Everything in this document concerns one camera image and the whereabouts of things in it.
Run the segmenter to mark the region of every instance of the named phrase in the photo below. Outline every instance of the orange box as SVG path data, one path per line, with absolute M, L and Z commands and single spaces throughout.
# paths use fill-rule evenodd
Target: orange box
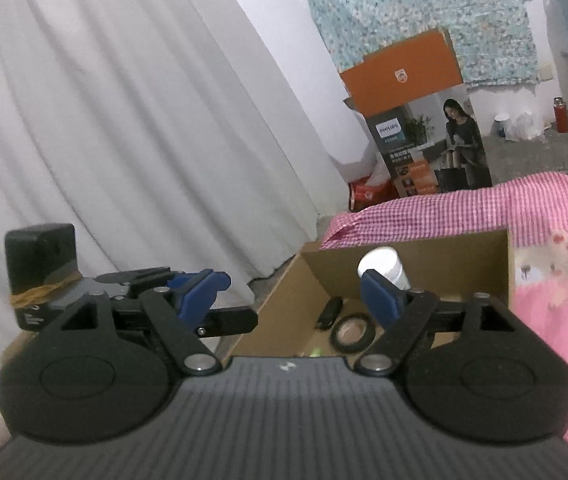
M 444 29 L 382 48 L 341 78 L 366 118 L 464 83 Z

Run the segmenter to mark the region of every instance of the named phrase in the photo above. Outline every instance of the open cardboard box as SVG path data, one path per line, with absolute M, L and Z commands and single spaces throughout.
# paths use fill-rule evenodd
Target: open cardboard box
M 487 292 L 508 302 L 511 295 L 511 255 L 508 232 L 492 231 L 384 244 L 397 250 L 411 285 L 438 294 L 442 300 L 462 301 Z M 259 325 L 241 336 L 226 355 L 308 356 L 315 348 L 323 356 L 343 355 L 329 344 L 330 330 L 315 330 L 317 318 L 333 297 L 344 299 L 343 317 L 367 312 L 359 295 L 357 264 L 379 246 L 319 250 L 306 244 L 259 309 Z M 440 334 L 435 345 L 453 339 Z M 357 356 L 349 356 L 353 362 Z

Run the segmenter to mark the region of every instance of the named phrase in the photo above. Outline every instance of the metal pivot screw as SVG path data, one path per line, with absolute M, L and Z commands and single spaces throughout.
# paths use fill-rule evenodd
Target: metal pivot screw
M 360 364 L 371 372 L 383 372 L 393 366 L 393 360 L 383 354 L 370 354 L 362 357 Z
M 208 354 L 193 354 L 184 359 L 184 365 L 190 370 L 195 370 L 196 372 L 210 370 L 216 364 L 217 360 L 212 355 Z

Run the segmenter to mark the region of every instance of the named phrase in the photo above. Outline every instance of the concrete floor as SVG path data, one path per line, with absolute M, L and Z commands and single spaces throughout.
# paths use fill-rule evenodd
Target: concrete floor
M 539 139 L 520 142 L 486 137 L 483 143 L 493 184 L 543 171 L 568 173 L 568 133 L 546 130 Z

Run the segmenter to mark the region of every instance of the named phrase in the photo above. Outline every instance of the pink checkered cloth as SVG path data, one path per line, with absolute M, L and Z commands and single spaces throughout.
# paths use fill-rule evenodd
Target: pink checkered cloth
M 360 213 L 344 213 L 331 222 L 321 248 L 381 244 L 499 228 L 509 229 L 516 248 L 548 244 L 556 230 L 568 234 L 568 176 L 542 173 L 491 189 L 414 196 Z M 568 349 L 557 343 L 558 335 L 568 342 L 568 328 L 557 323 L 551 327 L 554 333 L 544 333 L 532 327 L 568 361 Z

